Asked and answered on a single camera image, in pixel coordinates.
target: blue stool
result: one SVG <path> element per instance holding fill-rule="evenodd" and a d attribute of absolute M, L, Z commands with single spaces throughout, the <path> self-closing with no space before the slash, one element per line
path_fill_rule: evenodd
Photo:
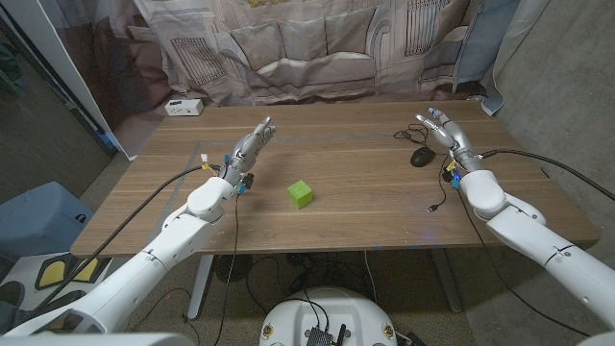
<path fill-rule="evenodd" d="M 70 251 L 93 212 L 62 185 L 51 182 L 0 206 L 0 256 L 19 258 Z"/>

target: green cube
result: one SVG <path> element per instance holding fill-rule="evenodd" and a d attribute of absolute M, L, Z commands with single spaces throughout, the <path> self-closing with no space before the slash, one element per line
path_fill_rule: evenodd
<path fill-rule="evenodd" d="M 304 181 L 299 181 L 288 188 L 288 198 L 297 209 L 301 209 L 311 202 L 311 188 Z"/>

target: table leg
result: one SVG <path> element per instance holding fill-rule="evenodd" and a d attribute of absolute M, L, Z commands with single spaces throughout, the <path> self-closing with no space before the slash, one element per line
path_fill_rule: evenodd
<path fill-rule="evenodd" d="M 212 262 L 212 255 L 201 256 L 199 269 L 197 270 L 196 279 L 194 280 L 194 287 L 192 287 L 192 298 L 190 298 L 188 313 L 186 315 L 189 320 L 195 320 L 201 314 L 201 307 L 205 301 L 205 287 L 208 283 Z"/>
<path fill-rule="evenodd" d="M 459 299 L 459 293 L 457 292 L 455 279 L 453 278 L 453 271 L 451 270 L 449 259 L 446 257 L 445 250 L 431 249 L 430 253 L 433 263 L 435 264 L 435 269 L 438 271 L 440 283 L 442 283 L 442 287 L 444 288 L 444 294 L 449 302 L 449 308 L 454 313 L 462 312 L 461 300 Z"/>

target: white power strip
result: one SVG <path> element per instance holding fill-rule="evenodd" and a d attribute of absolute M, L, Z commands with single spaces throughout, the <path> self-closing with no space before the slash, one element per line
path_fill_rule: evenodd
<path fill-rule="evenodd" d="M 200 99 L 171 100 L 164 106 L 169 115 L 199 115 L 203 107 L 203 101 Z"/>

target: robotic arm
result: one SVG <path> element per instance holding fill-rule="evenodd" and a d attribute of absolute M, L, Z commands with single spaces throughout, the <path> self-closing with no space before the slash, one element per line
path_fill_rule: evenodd
<path fill-rule="evenodd" d="M 187 203 L 169 215 L 161 233 L 82 299 L 14 328 L 5 336 L 45 331 L 107 334 L 118 332 L 135 308 L 177 263 L 203 248 L 215 223 L 224 216 L 222 203 L 254 166 L 257 155 L 276 132 L 267 117 L 234 147 L 218 177 L 195 189 Z"/>
<path fill-rule="evenodd" d="M 532 205 L 505 193 L 495 175 L 482 167 L 463 130 L 442 111 L 430 109 L 440 124 L 416 115 L 449 148 L 468 174 L 460 180 L 474 213 L 505 245 L 542 265 L 611 329 L 615 329 L 615 271 L 546 225 Z"/>

